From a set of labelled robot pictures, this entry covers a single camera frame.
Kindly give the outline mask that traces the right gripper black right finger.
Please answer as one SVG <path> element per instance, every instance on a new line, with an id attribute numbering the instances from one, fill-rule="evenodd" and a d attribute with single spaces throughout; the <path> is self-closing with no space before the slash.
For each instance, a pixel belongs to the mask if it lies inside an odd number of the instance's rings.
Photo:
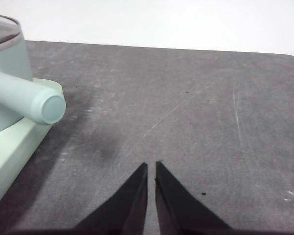
<path id="1" fill-rule="evenodd" d="M 193 197 L 162 162 L 156 163 L 155 183 L 160 231 L 233 231 L 227 223 Z"/>

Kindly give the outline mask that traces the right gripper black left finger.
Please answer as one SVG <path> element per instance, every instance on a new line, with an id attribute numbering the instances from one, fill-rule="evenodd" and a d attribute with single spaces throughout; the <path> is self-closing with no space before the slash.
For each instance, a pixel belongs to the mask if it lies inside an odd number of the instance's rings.
<path id="1" fill-rule="evenodd" d="M 122 186 L 76 225 L 93 232 L 142 232 L 147 211 L 147 164 L 142 163 Z"/>

